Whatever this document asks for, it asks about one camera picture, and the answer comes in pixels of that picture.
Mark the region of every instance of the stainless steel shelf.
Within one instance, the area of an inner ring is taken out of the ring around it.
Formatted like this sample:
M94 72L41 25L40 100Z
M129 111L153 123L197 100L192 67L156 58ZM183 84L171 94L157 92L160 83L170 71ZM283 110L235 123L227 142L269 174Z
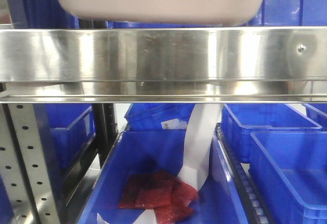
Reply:
M325 102L327 27L0 30L0 102Z

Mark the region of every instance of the blue bin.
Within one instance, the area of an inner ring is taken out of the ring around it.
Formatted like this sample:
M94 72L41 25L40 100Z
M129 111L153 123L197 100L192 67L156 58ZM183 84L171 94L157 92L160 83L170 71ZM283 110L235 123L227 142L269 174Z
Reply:
M327 0L264 0L248 26L326 26Z
M46 104L59 168L70 166L95 133L90 104Z
M130 175L166 169L178 174L182 166L185 131L124 132L109 156L78 224L96 224L97 213L109 223L131 224L142 210L118 209ZM191 203L195 213L181 223L248 224L233 179L214 136L209 177Z
M251 135L249 173L276 224L326 224L327 133Z
M58 0L23 0L29 28L78 28L78 19L68 14Z
M13 216L14 213L12 211L5 186L0 176L0 223L8 224Z
M194 104L135 103L125 118L133 131L186 129Z
M321 125L286 104L228 104L221 129L237 159L250 163L253 131L321 131Z
M318 124L322 125L322 130L327 131L327 104L303 104L307 111L307 116Z

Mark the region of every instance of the crate rim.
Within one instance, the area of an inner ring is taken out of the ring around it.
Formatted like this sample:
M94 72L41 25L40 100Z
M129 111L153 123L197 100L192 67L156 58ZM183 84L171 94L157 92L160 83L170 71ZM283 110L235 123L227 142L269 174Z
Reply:
M252 126L252 125L243 125L241 124L241 122L237 119L237 117L235 116L235 114L232 112L232 110L230 109L230 107L228 106L228 104L225 104L224 105L224 108L226 108L229 112L229 114L233 117L234 121L238 124L239 127L241 128L244 128L244 129L282 129L282 130L288 130L288 131L291 131L291 130L298 130L298 128L302 129L302 128L306 128L306 129L321 129L322 130L322 125L318 124L317 122L315 122L313 119L305 116L304 114L302 114L301 112L297 111L295 108L291 107L290 105L288 104L281 104L281 105L284 105L288 108L290 108L291 110L293 110L294 112L296 112L297 114L299 114L303 119L306 119L308 121L310 121L313 125L316 125L314 127L272 127L270 125L263 125L263 126Z
M280 167L277 165L275 160L270 156L268 151L265 149L265 147L261 144L259 139L257 138L256 134L326 134L327 132L303 132L303 131L297 131L297 132L288 132L288 131L282 131L282 132L272 132L272 131L254 131L251 132L251 137L254 140L255 145L259 147L259 149L263 152L263 155L265 158L268 159L268 163L276 170L279 177L282 179L283 184L287 186L287 188L290 190L291 194L294 196L295 200L301 204L304 208L313 209L313 210L327 210L327 204L326 205L311 205L306 203L301 196L298 194L298 192L295 190L295 188L292 186L290 181L287 179L285 174L282 172Z
M80 119L82 119L88 112L92 111L92 106L89 106L83 113L81 113L72 123L67 127L54 127L53 131L69 131Z

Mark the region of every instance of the blue crate wall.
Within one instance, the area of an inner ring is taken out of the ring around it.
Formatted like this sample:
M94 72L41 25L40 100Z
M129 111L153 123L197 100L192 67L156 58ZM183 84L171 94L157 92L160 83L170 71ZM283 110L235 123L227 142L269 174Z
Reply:
M23 0L29 28L78 28L78 19L67 13L58 0Z
M247 26L326 26L327 0L264 0Z

